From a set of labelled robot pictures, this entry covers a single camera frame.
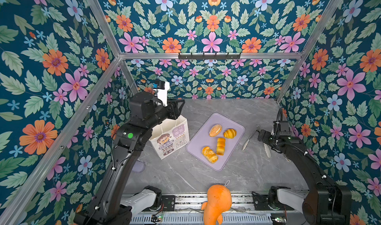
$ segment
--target tray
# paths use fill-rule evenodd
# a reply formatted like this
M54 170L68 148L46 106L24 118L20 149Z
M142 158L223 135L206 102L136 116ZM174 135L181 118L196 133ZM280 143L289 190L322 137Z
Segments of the tray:
M216 137L210 137L209 131L215 124L220 124L222 126L222 131ZM217 138L224 137L223 136L224 132L229 128L235 129L237 131L237 135L233 139L226 139L224 155L218 156L218 161L216 163L214 164L210 163L202 155L201 153L202 148L204 148L205 146L208 146L210 147L210 149L216 152ZM204 123L204 125L200 128L200 130L188 143L188 145L186 146L186 149L190 154L195 156L197 159L202 161L207 166L211 167L213 170L221 171L224 168L230 155L234 151L234 148L240 141L244 132L245 132L245 128L242 125L230 120L229 118L222 116L219 113L213 113L212 116L210 116L210 118Z

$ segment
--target wallpaper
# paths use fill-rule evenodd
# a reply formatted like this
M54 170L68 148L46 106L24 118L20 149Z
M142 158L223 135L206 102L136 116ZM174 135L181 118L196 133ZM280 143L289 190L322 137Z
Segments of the wallpaper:
M351 225L379 224L381 0L344 0L287 91L293 132L352 194Z
M99 0L120 48L133 53L297 52L328 1Z
M0 0L0 213L113 59L84 0ZM72 224L129 117L118 69L18 224Z

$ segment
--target orange plush toy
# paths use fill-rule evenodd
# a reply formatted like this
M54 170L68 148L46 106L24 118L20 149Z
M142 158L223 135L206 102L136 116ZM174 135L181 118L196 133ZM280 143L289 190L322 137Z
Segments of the orange plush toy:
M216 225L218 221L221 225L222 213L228 211L231 206L230 190L223 185L212 185L208 189L208 201L201 206L201 210L204 210L204 224Z

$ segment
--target gray marble table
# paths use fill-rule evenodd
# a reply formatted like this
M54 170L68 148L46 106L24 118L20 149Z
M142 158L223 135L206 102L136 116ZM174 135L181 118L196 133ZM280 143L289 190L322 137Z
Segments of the gray marble table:
M242 146L259 124L271 131L279 106L273 99L186 99L182 115L188 119L189 136L192 138L213 113L220 113L245 127L245 134L236 146L222 171L215 171L203 164L182 147L161 160L152 146L145 147L139 160L145 163L141 173L131 173L125 194L140 192L145 186L160 188L163 193L207 192L213 184L225 184L231 191L264 191L272 185L292 189L308 189L302 175L283 154L271 152L266 156L263 143L257 134Z

